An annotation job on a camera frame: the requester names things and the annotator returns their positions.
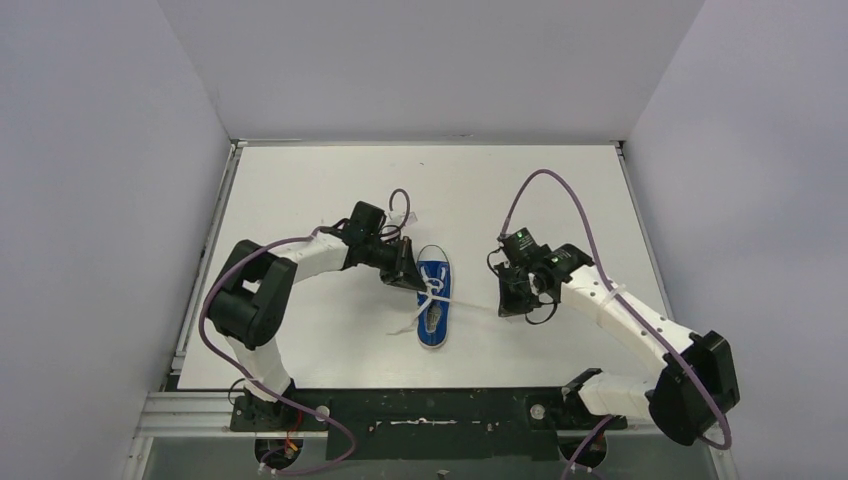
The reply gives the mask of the white shoelace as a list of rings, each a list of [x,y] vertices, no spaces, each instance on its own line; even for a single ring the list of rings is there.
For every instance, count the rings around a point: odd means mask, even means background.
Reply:
[[[496,313],[497,310],[494,307],[486,307],[483,305],[478,305],[475,303],[470,303],[462,300],[453,300],[450,297],[446,297],[443,295],[438,295],[437,291],[445,286],[442,280],[438,279],[430,279],[426,280],[426,290],[422,293],[424,296],[424,301],[418,306],[415,312],[412,315],[412,321],[408,326],[405,326],[401,329],[398,329],[393,332],[388,332],[388,336],[397,336],[405,333],[410,333],[412,331],[421,330],[424,334],[432,334],[435,332],[435,329],[438,327],[439,321],[436,321],[433,324],[433,328],[430,329],[428,327],[428,322],[430,318],[429,310],[433,305],[438,304],[439,302],[443,302],[448,306],[458,305],[460,307],[473,308],[477,310],[482,310],[490,313]]]

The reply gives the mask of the blue canvas sneaker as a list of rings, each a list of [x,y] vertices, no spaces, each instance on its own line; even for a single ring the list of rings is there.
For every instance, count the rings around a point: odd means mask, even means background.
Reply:
[[[425,290],[417,294],[418,340],[427,348],[439,348],[448,335],[453,269],[446,251],[435,244],[421,249],[416,268],[425,284]]]

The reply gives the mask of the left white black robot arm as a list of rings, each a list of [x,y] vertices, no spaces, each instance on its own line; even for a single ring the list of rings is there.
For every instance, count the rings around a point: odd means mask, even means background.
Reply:
[[[359,201],[348,217],[305,237],[264,246],[242,240],[233,247],[201,317],[227,339],[234,351],[228,361],[242,373],[247,392],[258,399],[256,412],[267,424],[284,426],[296,411],[295,398],[286,392],[292,378],[275,340],[294,285],[364,265],[378,270],[388,286],[425,291],[412,241],[402,232],[412,219],[410,210],[387,213]]]

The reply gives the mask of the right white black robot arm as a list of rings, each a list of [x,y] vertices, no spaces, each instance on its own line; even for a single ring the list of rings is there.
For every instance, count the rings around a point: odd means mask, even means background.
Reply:
[[[505,260],[493,266],[501,317],[527,315],[545,304],[572,308],[642,362],[648,379],[589,369],[567,385],[562,411],[571,424],[599,416],[649,420],[672,441],[690,446],[706,437],[740,400],[729,342],[679,325],[603,276],[594,259],[572,244],[552,249],[522,228],[499,237]]]

